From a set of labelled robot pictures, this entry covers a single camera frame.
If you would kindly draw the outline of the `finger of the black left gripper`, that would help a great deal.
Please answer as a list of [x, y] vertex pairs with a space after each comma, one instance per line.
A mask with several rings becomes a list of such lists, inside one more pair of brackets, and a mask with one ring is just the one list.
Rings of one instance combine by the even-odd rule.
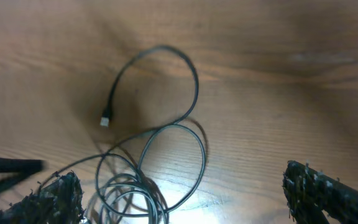
[[43, 171], [44, 168], [43, 160], [0, 157], [0, 194]]

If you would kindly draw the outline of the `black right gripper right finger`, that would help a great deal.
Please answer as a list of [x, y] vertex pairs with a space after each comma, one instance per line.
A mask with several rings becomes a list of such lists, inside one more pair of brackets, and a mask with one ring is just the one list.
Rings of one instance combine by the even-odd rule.
[[282, 184], [289, 217], [297, 223], [358, 224], [358, 191], [297, 161], [288, 161]]

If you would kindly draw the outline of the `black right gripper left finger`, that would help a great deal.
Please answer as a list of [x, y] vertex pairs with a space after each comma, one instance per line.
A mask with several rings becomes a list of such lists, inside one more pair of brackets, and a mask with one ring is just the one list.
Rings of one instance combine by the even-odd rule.
[[0, 210], [0, 224], [77, 224], [84, 214], [82, 198], [80, 180], [69, 172], [7, 210]]

